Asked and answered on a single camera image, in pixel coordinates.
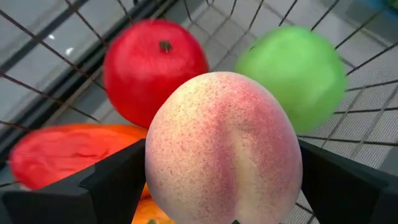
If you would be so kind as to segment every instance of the pink peach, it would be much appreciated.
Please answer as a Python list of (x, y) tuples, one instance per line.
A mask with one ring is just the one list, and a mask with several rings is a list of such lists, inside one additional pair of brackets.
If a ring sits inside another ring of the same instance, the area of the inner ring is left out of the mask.
[(168, 98), (145, 160), (152, 197), (182, 224), (279, 223), (302, 182), (299, 144), (280, 104), (231, 72), (192, 78)]

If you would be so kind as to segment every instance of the tiled floor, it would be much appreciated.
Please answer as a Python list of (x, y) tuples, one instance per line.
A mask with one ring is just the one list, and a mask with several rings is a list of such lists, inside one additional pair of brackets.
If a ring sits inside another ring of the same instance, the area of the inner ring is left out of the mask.
[[(184, 7), (180, 1), (166, 18), (183, 24), (198, 39), (206, 51), (212, 70), (233, 71), (238, 55), (243, 53), (256, 37), (278, 26), (293, 0), (268, 0), (260, 8), (259, 2), (260, 0), (238, 0), (231, 16), (233, 0), (218, 0), (211, 6), (203, 2), (199, 7), (190, 7), (193, 19), (191, 22), (186, 17), (181, 18), (181, 10)], [(283, 26), (312, 27), (327, 10), (329, 5), (325, 5), (325, 2), (331, 4), (331, 1), (326, 0), (297, 1), (297, 5)], [(253, 15), (258, 8), (256, 20), (253, 21)], [(355, 28), (338, 13), (332, 11), (317, 26), (315, 32), (337, 45)], [(361, 31), (343, 44), (338, 51), (346, 62), (345, 69), (348, 72), (382, 51), (384, 47), (385, 45), (374, 41), (373, 37)], [(347, 89), (398, 79), (396, 58), (398, 58), (398, 49), (393, 49), (353, 72), (348, 77)], [(396, 92), (397, 82), (346, 92), (343, 102), (336, 110), (338, 113), (331, 116), (323, 126), (308, 133), (304, 140), (354, 161), (397, 175), (398, 167), (393, 163), (396, 162), (398, 155), (392, 153), (391, 146), (339, 141), (347, 139), (361, 142), (397, 142), (398, 111), (391, 110), (398, 106)], [(128, 123), (115, 112), (104, 91), (94, 85), (85, 90), (74, 105), (103, 123)], [(93, 120), (72, 110), (66, 110), (55, 124), (71, 122), (93, 122)], [(2, 172), (0, 184), (12, 180), (12, 176), (8, 175), (6, 170)], [(284, 224), (319, 223), (302, 194), (297, 203), (292, 213), (283, 221)]]

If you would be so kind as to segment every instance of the black holder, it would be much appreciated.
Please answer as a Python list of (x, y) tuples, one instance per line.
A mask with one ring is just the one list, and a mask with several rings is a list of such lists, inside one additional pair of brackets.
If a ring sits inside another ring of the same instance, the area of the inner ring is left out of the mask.
[[(398, 223), (398, 177), (299, 142), (302, 190), (321, 224)], [(144, 158), (143, 139), (43, 189), (0, 192), (0, 223), (130, 224)]]

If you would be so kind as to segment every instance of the gray floor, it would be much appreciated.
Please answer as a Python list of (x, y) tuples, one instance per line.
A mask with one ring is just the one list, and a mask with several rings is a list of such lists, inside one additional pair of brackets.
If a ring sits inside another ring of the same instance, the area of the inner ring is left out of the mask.
[[(189, 21), (184, 12), (182, 2), (177, 4), (167, 15), (185, 26), (202, 44), (212, 70), (232, 71), (239, 54), (254, 41), (256, 37), (275, 28), (281, 17), (287, 12), (293, 0), (268, 0), (260, 8), (256, 20), (249, 27), (253, 15), (259, 5), (257, 0), (237, 1), (234, 13), (228, 17), (233, 6), (233, 0), (218, 0), (212, 6), (203, 2), (199, 7), (190, 5), (190, 14), (194, 22)], [(283, 26), (298, 25), (311, 27), (327, 10), (333, 1), (301, 0), (293, 8)], [(328, 38), (333, 44), (338, 44), (350, 35), (356, 24), (362, 22), (361, 16), (350, 15), (352, 5), (357, 2), (343, 0), (337, 5), (316, 28), (316, 32)], [(369, 29), (358, 32), (353, 38), (342, 45), (338, 51), (341, 54), (346, 71), (360, 65), (373, 55), (390, 45), (390, 37), (379, 35)], [(398, 78), (398, 49), (392, 49), (378, 59), (370, 62), (348, 77), (347, 89), (363, 87), (369, 84), (384, 83)], [(307, 133), (304, 140), (321, 146), (336, 154), (348, 157), (354, 161), (366, 164), (376, 169), (398, 175), (398, 152), (390, 146), (349, 143), (339, 141), (324, 141), (312, 139), (320, 137), (328, 139), (350, 139), (361, 142), (397, 142), (398, 141), (398, 111), (370, 111), (359, 113), (359, 110), (386, 109), (398, 106), (397, 83), (348, 91), (344, 101), (323, 126)], [(128, 123), (115, 112), (105, 93), (94, 85), (90, 85), (75, 100), (74, 105), (92, 114), (103, 123)], [(82, 114), (66, 109), (52, 124), (72, 122), (94, 122)], [(12, 177), (6, 170), (0, 174), (0, 184), (10, 181)], [(301, 194), (298, 206), (283, 221), (289, 223), (318, 223), (312, 215), (311, 208)]]
[[(133, 7), (132, 0), (121, 2), (127, 10)], [(64, 0), (13, 0), (0, 1), (0, 9), (32, 33), (38, 34), (61, 12), (67, 10), (68, 5)], [(116, 0), (90, 0), (82, 5), (79, 12), (99, 35), (103, 35), (124, 16), (124, 11)], [(0, 64), (31, 39), (1, 16), (0, 34)], [(74, 62), (97, 40), (95, 34), (74, 14), (49, 34), (44, 42)], [(39, 44), (6, 73), (34, 88), (44, 90), (68, 67), (66, 62)], [(7, 93), (0, 94), (0, 119), (5, 121), (16, 115), (13, 111), (22, 110), (37, 96), (4, 79), (0, 79), (0, 93)]]

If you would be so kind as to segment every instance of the green apple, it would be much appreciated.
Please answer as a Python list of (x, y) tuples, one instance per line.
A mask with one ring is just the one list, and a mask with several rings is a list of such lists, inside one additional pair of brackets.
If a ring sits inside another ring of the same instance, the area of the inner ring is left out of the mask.
[(235, 71), (275, 96), (297, 134), (325, 122), (344, 97), (340, 56), (323, 37), (301, 27), (262, 36), (238, 58)]

